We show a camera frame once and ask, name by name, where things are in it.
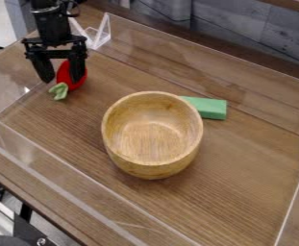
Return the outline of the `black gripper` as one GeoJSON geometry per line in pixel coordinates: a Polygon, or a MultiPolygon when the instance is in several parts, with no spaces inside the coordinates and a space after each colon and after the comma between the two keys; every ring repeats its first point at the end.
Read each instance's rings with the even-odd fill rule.
{"type": "Polygon", "coordinates": [[[71,35],[58,45],[48,45],[39,37],[24,38],[22,44],[26,48],[26,58],[31,60],[38,75],[44,83],[55,78],[50,59],[68,59],[70,74],[75,85],[84,75],[84,61],[87,59],[87,38],[71,35]]]}

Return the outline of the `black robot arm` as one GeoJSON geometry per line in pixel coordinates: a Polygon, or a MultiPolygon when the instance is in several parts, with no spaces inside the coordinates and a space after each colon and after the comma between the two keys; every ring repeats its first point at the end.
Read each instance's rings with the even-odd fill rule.
{"type": "Polygon", "coordinates": [[[86,72],[87,38],[72,34],[70,19],[80,16],[78,0],[30,0],[39,35],[24,38],[24,56],[31,60],[42,80],[48,83],[55,72],[52,59],[70,63],[70,78],[75,85],[86,72]]]}

